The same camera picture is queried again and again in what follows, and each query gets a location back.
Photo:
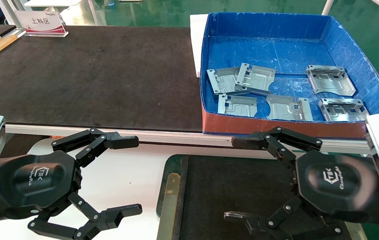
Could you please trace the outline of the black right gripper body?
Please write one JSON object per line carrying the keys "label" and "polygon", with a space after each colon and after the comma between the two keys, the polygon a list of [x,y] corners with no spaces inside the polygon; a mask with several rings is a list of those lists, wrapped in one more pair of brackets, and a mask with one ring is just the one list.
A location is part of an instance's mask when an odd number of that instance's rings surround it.
{"label": "black right gripper body", "polygon": [[347,222],[367,222],[379,177],[370,159],[310,151],[295,162],[298,192],[317,211]]}

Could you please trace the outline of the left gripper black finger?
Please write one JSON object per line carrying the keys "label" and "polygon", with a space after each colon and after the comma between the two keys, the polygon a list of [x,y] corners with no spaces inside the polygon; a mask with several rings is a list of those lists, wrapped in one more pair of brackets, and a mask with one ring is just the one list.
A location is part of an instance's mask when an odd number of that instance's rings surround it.
{"label": "left gripper black finger", "polygon": [[136,216],[142,213],[141,204],[132,204],[97,212],[77,193],[71,193],[68,201],[72,203],[88,221],[80,228],[72,228],[48,222],[51,214],[39,215],[28,224],[28,229],[34,233],[60,240],[92,240],[101,231],[118,228],[124,217]]}
{"label": "left gripper black finger", "polygon": [[123,137],[118,132],[102,132],[91,128],[52,142],[53,151],[70,152],[84,147],[75,155],[78,167],[86,167],[107,149],[127,149],[139,146],[137,136]]}

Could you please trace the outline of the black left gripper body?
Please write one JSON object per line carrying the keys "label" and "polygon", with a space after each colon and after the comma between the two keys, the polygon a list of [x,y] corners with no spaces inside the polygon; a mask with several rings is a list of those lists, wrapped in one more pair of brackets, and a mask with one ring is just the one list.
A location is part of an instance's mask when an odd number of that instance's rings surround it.
{"label": "black left gripper body", "polygon": [[81,169],[63,151],[1,159],[2,214],[11,220],[41,213],[55,216],[70,205],[68,196],[78,192],[81,181]]}

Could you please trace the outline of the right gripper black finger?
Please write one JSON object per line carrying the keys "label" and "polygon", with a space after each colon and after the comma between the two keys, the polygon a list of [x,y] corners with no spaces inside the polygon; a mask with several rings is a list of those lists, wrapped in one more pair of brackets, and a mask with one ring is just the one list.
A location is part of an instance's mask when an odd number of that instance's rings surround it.
{"label": "right gripper black finger", "polygon": [[335,223],[324,223],[322,228],[298,234],[287,234],[280,225],[298,210],[302,203],[300,196],[294,196],[268,218],[237,211],[225,212],[223,218],[230,222],[244,223],[250,235],[264,235],[270,240],[326,240],[343,234],[342,228]]}
{"label": "right gripper black finger", "polygon": [[286,167],[295,167],[296,156],[285,145],[305,152],[319,151],[322,146],[322,141],[317,138],[280,126],[268,132],[253,132],[250,136],[234,136],[231,143],[239,149],[267,150]]}

